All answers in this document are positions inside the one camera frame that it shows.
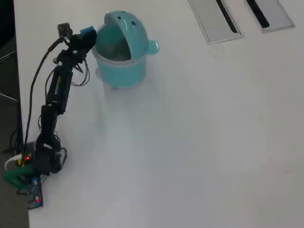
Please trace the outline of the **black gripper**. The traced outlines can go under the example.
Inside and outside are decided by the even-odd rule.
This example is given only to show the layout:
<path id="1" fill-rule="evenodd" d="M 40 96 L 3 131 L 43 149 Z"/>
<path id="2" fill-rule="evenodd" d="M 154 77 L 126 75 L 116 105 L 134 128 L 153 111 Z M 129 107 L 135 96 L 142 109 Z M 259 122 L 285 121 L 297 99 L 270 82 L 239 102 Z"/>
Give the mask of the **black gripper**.
<path id="1" fill-rule="evenodd" d="M 93 47 L 96 44 L 96 38 L 96 32 L 87 32 L 83 35 L 74 34 L 70 37 L 70 48 L 72 51 L 79 51 L 86 47 Z"/>

